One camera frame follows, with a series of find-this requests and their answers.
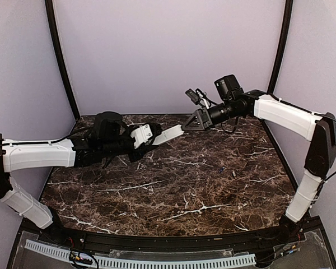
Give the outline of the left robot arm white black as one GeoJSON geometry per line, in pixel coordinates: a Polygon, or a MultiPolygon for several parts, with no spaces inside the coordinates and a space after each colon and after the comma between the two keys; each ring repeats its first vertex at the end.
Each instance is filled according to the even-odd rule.
{"type": "Polygon", "coordinates": [[[95,116],[92,127],[81,128],[57,140],[15,141],[0,134],[0,201],[19,215],[32,221],[55,244],[68,239],[59,218],[11,177],[16,170],[44,167],[77,168],[128,155],[131,162],[156,148],[155,139],[162,134],[157,123],[127,125],[122,115],[103,112],[95,116]]]}

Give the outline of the white remote control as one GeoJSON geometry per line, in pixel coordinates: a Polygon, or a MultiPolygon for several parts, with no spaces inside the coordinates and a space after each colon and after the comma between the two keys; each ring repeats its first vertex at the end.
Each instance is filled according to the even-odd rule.
{"type": "Polygon", "coordinates": [[[162,133],[155,138],[152,145],[159,146],[183,134],[184,131],[181,129],[181,124],[177,124],[169,129],[162,131],[162,133]]]}

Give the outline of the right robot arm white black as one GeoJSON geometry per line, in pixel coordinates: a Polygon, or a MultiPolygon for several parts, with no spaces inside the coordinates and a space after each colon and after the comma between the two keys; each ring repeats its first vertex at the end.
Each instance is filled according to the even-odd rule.
{"type": "Polygon", "coordinates": [[[219,78],[214,85],[222,102],[201,105],[183,124],[184,131],[205,131],[229,119],[250,116],[277,124],[310,143],[303,177],[284,213],[289,221],[274,232],[278,242],[287,243],[296,234],[294,223],[301,221],[328,180],[336,158],[336,119],[331,113],[311,112],[260,90],[244,92],[235,75],[219,78]]]}

